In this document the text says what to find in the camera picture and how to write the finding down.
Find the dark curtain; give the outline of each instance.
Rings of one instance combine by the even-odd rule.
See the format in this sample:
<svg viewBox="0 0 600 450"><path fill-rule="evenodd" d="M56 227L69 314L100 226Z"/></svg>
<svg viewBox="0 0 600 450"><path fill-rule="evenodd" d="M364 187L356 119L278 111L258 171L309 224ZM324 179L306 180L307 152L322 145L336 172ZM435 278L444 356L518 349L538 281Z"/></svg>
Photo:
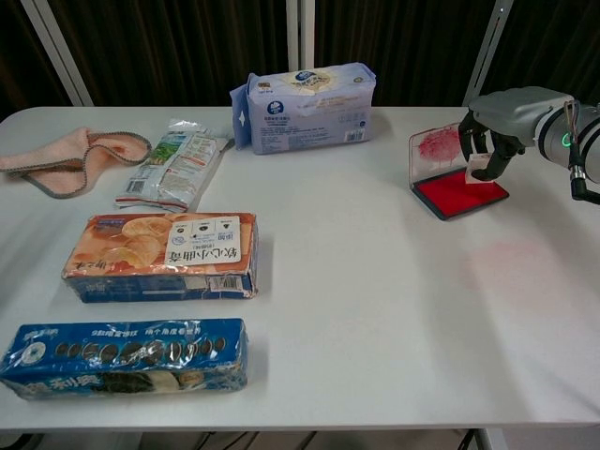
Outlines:
<svg viewBox="0 0 600 450"><path fill-rule="evenodd" d="M600 2L516 0L482 94L527 85L600 101Z"/></svg>
<svg viewBox="0 0 600 450"><path fill-rule="evenodd" d="M361 61L374 105L460 106L494 0L317 0L315 66Z"/></svg>
<svg viewBox="0 0 600 450"><path fill-rule="evenodd" d="M0 1L0 121L25 108L70 104L21 2Z"/></svg>
<svg viewBox="0 0 600 450"><path fill-rule="evenodd" d="M281 0L51 0L96 105L230 105L288 69Z"/></svg>

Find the pink stain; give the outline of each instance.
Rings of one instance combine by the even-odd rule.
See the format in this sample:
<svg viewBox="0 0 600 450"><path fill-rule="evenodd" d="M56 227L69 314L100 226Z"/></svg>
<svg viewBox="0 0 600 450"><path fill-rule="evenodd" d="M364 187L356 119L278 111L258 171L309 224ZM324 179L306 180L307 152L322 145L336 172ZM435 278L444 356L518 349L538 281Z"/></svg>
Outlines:
<svg viewBox="0 0 600 450"><path fill-rule="evenodd" d="M429 133L419 144L419 155L428 161L452 161L460 153L458 132L447 127Z"/></svg>

